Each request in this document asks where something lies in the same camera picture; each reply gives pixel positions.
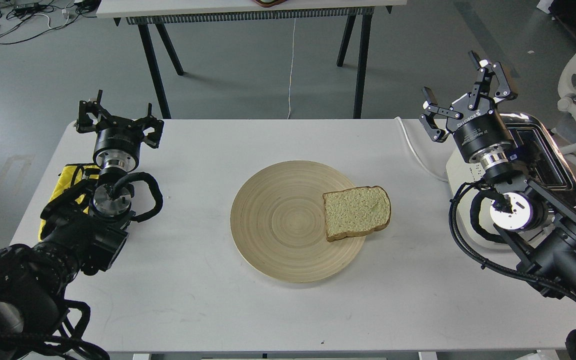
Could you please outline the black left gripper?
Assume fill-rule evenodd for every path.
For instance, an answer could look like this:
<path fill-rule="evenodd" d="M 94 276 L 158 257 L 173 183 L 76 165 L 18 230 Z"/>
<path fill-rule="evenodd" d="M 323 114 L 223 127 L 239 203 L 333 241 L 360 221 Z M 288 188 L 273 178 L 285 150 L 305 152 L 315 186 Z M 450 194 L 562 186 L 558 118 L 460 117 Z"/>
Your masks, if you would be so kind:
<path fill-rule="evenodd" d="M 158 149 L 163 136 L 164 121 L 153 116 L 153 104 L 148 103 L 146 116 L 131 120 L 112 118 L 101 105 L 103 90 L 96 98 L 78 103 L 74 128 L 78 133 L 96 133 L 93 161 L 98 167 L 138 167 L 141 143 Z"/>

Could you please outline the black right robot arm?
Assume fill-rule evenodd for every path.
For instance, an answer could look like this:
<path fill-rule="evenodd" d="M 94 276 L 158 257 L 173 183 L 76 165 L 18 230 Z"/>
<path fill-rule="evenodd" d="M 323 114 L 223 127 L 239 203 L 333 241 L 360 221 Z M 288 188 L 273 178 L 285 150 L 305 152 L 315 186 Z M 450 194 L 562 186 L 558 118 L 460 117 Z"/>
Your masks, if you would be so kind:
<path fill-rule="evenodd" d="M 534 116 L 500 112 L 517 97 L 501 63 L 468 53 L 477 76 L 464 95 L 441 106 L 423 88 L 419 121 L 430 139 L 452 137 L 466 164 L 480 166 L 477 180 L 462 183 L 450 201 L 449 230 L 457 246 L 482 269 L 529 284 L 543 297 L 576 303 L 576 180 L 548 130 Z M 457 223 L 458 207 L 471 190 L 466 221 L 484 240 L 518 257 L 514 268 L 475 250 Z M 576 329 L 565 341 L 576 360 Z"/>

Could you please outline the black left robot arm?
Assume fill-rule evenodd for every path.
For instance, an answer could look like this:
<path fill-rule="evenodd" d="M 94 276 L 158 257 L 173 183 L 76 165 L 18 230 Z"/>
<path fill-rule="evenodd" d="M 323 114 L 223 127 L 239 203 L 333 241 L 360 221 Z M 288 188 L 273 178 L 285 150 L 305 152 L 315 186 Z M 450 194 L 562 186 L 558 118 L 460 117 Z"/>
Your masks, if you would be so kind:
<path fill-rule="evenodd" d="M 37 244 L 0 249 L 0 360 L 29 353 L 109 359 L 107 351 L 83 339 L 90 306 L 68 300 L 66 287 L 80 273 L 110 269 L 128 226 L 162 210 L 157 181 L 137 167 L 141 145 L 158 148 L 163 126 L 151 107 L 133 120 L 110 114 L 100 96 L 80 101 L 75 129 L 96 135 L 94 169 L 81 165 L 70 186 L 43 208 Z"/>

